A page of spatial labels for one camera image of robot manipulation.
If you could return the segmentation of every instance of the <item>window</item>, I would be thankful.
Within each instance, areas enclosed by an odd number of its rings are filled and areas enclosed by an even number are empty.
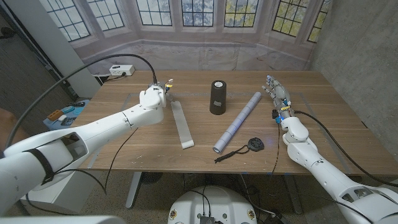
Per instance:
[[[227,0],[225,27],[253,27],[258,0]]]
[[[137,0],[142,25],[171,26],[169,0]]]
[[[325,21],[326,15],[328,14],[330,0],[324,0],[321,10],[319,11],[318,17],[312,27],[311,34],[308,37],[308,40],[316,43],[318,41],[319,33],[321,32],[321,28],[323,25],[323,21]]]
[[[184,26],[213,26],[214,0],[181,0]]]
[[[272,30],[296,37],[309,0],[281,0]]]
[[[69,42],[90,35],[72,0],[40,0],[40,2]]]
[[[103,31],[123,27],[119,9],[114,0],[87,0]]]

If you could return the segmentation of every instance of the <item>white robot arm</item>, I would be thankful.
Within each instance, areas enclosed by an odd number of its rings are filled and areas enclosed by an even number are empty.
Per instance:
[[[267,86],[262,88],[271,96],[277,108],[277,111],[273,111],[273,117],[287,131],[283,140],[289,157],[309,170],[334,200],[349,207],[338,205],[348,222],[397,223],[398,194],[383,187],[354,182],[329,163],[318,153],[316,145],[308,137],[308,129],[294,116],[294,110],[290,108],[289,92],[269,75]]]
[[[140,92],[140,103],[90,124],[41,133],[4,151],[0,159],[0,216],[30,190],[64,179],[97,149],[125,132],[163,120],[165,88],[151,85]]]

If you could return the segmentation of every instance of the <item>power strip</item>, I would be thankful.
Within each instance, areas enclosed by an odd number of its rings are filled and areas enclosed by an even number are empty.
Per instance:
[[[120,76],[123,72],[126,72],[126,75],[132,75],[135,69],[132,65],[112,65],[109,71],[111,72],[111,75]]]

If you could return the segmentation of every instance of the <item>table leg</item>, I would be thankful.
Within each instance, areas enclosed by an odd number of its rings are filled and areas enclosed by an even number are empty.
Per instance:
[[[294,176],[284,175],[285,184],[287,191],[289,192],[290,199],[292,201],[293,210],[297,215],[303,213],[303,208],[301,206],[299,193],[297,192],[296,182],[294,181]]]
[[[134,199],[136,199],[139,184],[141,182],[141,175],[142,172],[134,172],[130,185],[129,195],[127,196],[126,208],[132,208],[132,206],[134,205]]]

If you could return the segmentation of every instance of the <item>wire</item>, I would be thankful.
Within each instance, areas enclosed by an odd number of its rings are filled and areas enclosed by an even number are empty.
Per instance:
[[[352,158],[347,154],[347,152],[344,151],[344,149],[338,144],[338,142],[336,141],[336,139],[331,135],[331,133],[329,132],[329,130],[328,130],[318,119],[316,119],[316,118],[313,117],[312,115],[310,115],[310,114],[308,114],[308,113],[306,113],[306,112],[303,112],[303,111],[295,111],[295,113],[297,113],[297,114],[304,114],[304,115],[306,115],[306,116],[312,118],[314,121],[316,121],[316,122],[326,131],[326,133],[328,133],[328,135],[330,136],[331,140],[333,140],[333,142],[334,142],[334,143],[337,145],[337,147],[342,151],[342,153],[343,153],[343,154],[344,154],[344,155],[345,155],[345,156],[346,156],[358,169],[360,169],[362,172],[364,172],[364,174],[366,174],[366,175],[369,176],[370,178],[372,178],[372,179],[374,179],[374,180],[376,180],[376,181],[378,181],[378,182],[380,182],[380,183],[383,183],[383,184],[386,184],[386,185],[390,185],[390,186],[393,186],[393,187],[398,187],[398,184],[390,183],[390,182],[384,181],[384,180],[382,180],[382,179],[379,179],[379,178],[373,176],[372,174],[370,174],[369,172],[367,172],[366,170],[364,170],[360,165],[358,165],[358,164],[354,161],[354,159],[352,159]]]
[[[271,215],[276,216],[276,214],[275,214],[274,212],[270,212],[270,211],[268,211],[268,210],[262,209],[262,208],[258,207],[257,205],[255,205],[255,204],[251,201],[250,195],[249,195],[249,191],[248,191],[248,187],[247,187],[247,185],[246,185],[246,182],[244,181],[243,175],[242,175],[242,174],[240,174],[240,175],[241,175],[241,178],[242,178],[242,180],[243,180],[243,184],[244,184],[244,188],[246,189],[246,193],[248,193],[248,198],[249,198],[250,204],[252,204],[254,207],[258,208],[259,210],[261,210],[261,211],[263,211],[263,212],[270,213]]]
[[[136,57],[139,58],[141,60],[143,60],[146,64],[148,64],[149,68],[152,70],[152,76],[154,79],[154,83],[157,83],[157,79],[156,79],[156,75],[155,75],[155,70],[152,67],[152,65],[145,60],[144,58],[142,58],[141,56],[135,55],[135,54],[114,54],[114,55],[108,55],[105,57],[101,57],[97,60],[94,60],[93,62],[90,62],[86,65],[83,65],[79,68],[77,68],[75,71],[71,72],[71,74],[61,78],[59,81],[57,81],[54,85],[52,85],[50,88],[48,88],[44,93],[42,93],[21,115],[21,117],[19,117],[18,121],[16,122],[16,124],[14,125],[14,127],[12,128],[10,135],[8,135],[7,138],[7,142],[6,142],[6,147],[5,149],[7,149],[11,144],[12,144],[12,140],[14,139],[17,130],[19,128],[19,126],[21,125],[22,121],[25,119],[25,117],[27,116],[27,114],[33,109],[34,106],[36,106],[45,96],[47,96],[48,93],[50,93],[55,87],[59,86],[59,84],[63,83],[66,79],[70,78],[71,76],[75,75],[76,73],[82,71],[83,69],[89,67],[90,65],[108,59],[108,58],[113,58],[113,57],[124,57],[124,56],[129,56],[129,57]]]
[[[109,81],[112,81],[112,80],[117,80],[117,79],[125,77],[125,76],[126,76],[126,72],[123,72],[122,75],[120,75],[120,76],[118,76],[116,78],[107,79],[107,80],[105,80],[105,82],[109,82]]]
[[[106,176],[105,187],[104,187],[105,193],[106,193],[106,186],[107,186],[107,184],[108,184],[108,178],[109,178],[109,175],[110,175],[110,173],[111,173],[111,169],[112,169],[112,166],[113,166],[113,162],[114,162],[114,160],[116,159],[116,156],[118,155],[120,149],[122,149],[122,147],[124,146],[124,144],[131,138],[131,136],[132,136],[137,130],[138,130],[138,128],[136,128],[136,129],[130,134],[130,136],[123,142],[123,144],[120,146],[120,148],[118,149],[118,151],[115,153],[115,155],[114,155],[114,157],[113,157],[113,160],[112,160],[112,163],[111,163],[111,166],[109,167],[108,174],[107,174],[107,176]]]
[[[333,200],[333,199],[328,199],[328,198],[324,198],[324,197],[321,197],[321,196],[316,196],[316,195],[307,195],[307,194],[301,194],[301,193],[298,193],[298,194],[299,194],[299,195],[303,195],[303,196],[311,196],[311,197],[315,197],[315,198],[320,198],[320,199],[323,199],[323,200],[327,200],[327,201],[329,201],[329,202],[335,202],[335,203],[337,203],[337,204],[339,204],[339,205],[342,205],[342,206],[344,206],[344,207],[346,207],[346,208],[351,209],[352,211],[356,212],[358,215],[361,215],[362,217],[364,217],[370,224],[373,224],[372,220],[370,220],[370,219],[369,219],[368,217],[366,217],[364,214],[362,214],[361,212],[355,210],[354,208],[351,208],[350,206],[348,206],[348,205],[346,205],[346,204],[344,204],[344,203],[338,202],[338,201]]]
[[[206,195],[205,195],[205,194],[202,194],[202,193],[200,193],[200,192],[197,192],[196,190],[189,190],[189,191],[198,193],[198,194],[202,195],[202,196],[207,200],[207,204],[209,205],[209,217],[210,217],[210,214],[211,214],[211,212],[210,212],[210,202],[209,202],[209,200],[207,199]],[[203,215],[205,215],[205,207],[204,207],[204,206],[203,206]]]
[[[275,168],[276,168],[276,164],[278,163],[278,158],[279,158],[279,141],[280,141],[280,127],[279,124],[278,125],[278,151],[276,153],[276,161],[275,161],[275,165],[274,168],[272,170],[271,176],[274,174]]]

